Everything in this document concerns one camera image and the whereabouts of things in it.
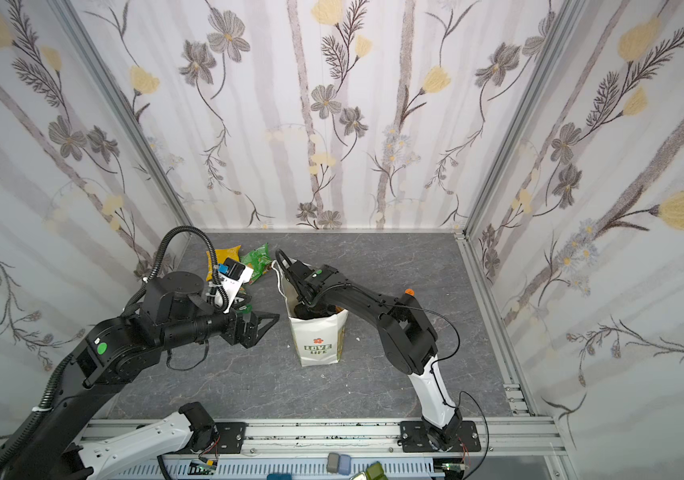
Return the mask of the white paper shopping bag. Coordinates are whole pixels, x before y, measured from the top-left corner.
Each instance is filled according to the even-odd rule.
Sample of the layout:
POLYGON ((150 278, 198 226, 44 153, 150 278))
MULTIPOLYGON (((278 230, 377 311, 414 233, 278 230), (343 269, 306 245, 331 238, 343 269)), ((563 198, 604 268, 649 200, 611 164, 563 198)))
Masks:
POLYGON ((296 289, 290 284, 279 262, 272 268, 277 274, 277 284, 283 296, 292 337, 303 367, 339 363, 344 349, 344 338, 349 311, 332 307, 323 315, 307 313, 300 303, 296 289))

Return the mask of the green snack bag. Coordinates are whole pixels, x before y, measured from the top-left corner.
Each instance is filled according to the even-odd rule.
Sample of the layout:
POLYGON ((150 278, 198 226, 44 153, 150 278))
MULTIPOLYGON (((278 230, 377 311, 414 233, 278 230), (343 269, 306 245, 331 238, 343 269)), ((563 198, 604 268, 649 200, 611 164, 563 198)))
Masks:
POLYGON ((265 243, 242 255, 240 257, 240 261, 252 269, 249 283, 253 284, 265 274, 272 263, 272 259, 269 254, 269 244, 265 243))

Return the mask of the yellow chip bag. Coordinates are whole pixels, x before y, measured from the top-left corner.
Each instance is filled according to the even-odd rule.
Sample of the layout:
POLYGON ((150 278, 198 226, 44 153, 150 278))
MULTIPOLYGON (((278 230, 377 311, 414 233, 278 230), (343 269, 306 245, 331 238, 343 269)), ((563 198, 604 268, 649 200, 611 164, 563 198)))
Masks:
POLYGON ((206 250, 207 256, 207 281, 214 278, 215 266, 223 265, 227 260, 240 261, 240 250, 242 246, 237 245, 226 249, 206 250))

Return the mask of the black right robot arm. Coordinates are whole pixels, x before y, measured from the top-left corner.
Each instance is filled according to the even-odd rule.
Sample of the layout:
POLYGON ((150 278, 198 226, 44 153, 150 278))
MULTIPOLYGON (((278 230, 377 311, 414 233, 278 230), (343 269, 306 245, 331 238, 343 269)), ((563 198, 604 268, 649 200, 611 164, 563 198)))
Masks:
POLYGON ((438 333, 413 293, 399 297, 376 293, 328 265, 312 269, 301 261, 280 260, 277 267, 307 312, 339 307, 376 328, 386 359, 408 376, 419 399, 422 426, 410 436, 421 444, 418 450, 480 449, 471 442, 470 423, 443 380, 438 333))

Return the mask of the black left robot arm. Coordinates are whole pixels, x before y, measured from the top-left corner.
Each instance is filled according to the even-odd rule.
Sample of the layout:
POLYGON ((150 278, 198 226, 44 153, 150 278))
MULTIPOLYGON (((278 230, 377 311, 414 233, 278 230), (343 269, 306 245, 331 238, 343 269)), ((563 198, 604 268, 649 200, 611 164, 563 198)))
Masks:
POLYGON ((212 336, 230 345, 255 346, 279 315, 249 312, 247 296, 229 294, 214 265, 207 276, 184 271, 161 275, 171 241, 181 233, 206 240, 192 226, 161 240, 146 282, 120 315, 96 324, 53 370, 42 398, 0 446, 0 479, 94 479, 98 468, 76 444, 94 415, 164 353, 212 336))

